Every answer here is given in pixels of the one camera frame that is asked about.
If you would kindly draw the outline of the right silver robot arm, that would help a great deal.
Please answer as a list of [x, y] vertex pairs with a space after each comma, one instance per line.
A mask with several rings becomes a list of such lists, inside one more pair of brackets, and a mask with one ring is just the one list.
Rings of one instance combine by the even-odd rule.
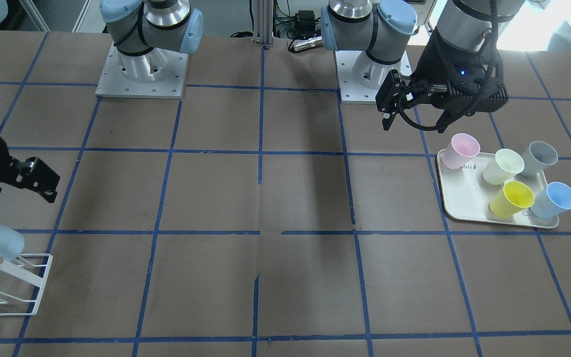
[[[202, 12], [187, 0], [103, 0], [100, 13], [113, 46], [97, 95], [181, 97], [188, 55], [197, 51], [203, 36]], [[53, 203], [59, 181], [59, 174], [40, 158], [11, 156], [0, 136], [0, 183], [31, 190]]]

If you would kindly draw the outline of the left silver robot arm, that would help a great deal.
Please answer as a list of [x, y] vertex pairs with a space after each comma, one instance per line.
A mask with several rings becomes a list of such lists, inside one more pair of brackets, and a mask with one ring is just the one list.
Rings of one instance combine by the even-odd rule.
[[421, 131], [443, 133], [462, 116], [492, 113], [508, 103], [497, 43], [521, 0], [449, 0], [415, 70], [395, 68], [417, 24], [403, 0], [331, 0], [322, 9], [324, 48], [360, 51], [362, 83], [377, 90], [375, 102], [388, 130], [397, 116]]

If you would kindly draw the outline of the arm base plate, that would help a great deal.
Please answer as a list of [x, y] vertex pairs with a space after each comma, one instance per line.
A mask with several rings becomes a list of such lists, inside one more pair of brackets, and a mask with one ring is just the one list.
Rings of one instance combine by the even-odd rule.
[[374, 105], [376, 94], [391, 70], [403, 76], [412, 73], [406, 52], [392, 65], [376, 63], [364, 51], [337, 51], [335, 60], [342, 103], [347, 104]]
[[188, 62], [188, 54], [160, 48], [131, 57], [111, 47], [96, 94], [121, 99], [181, 99]]

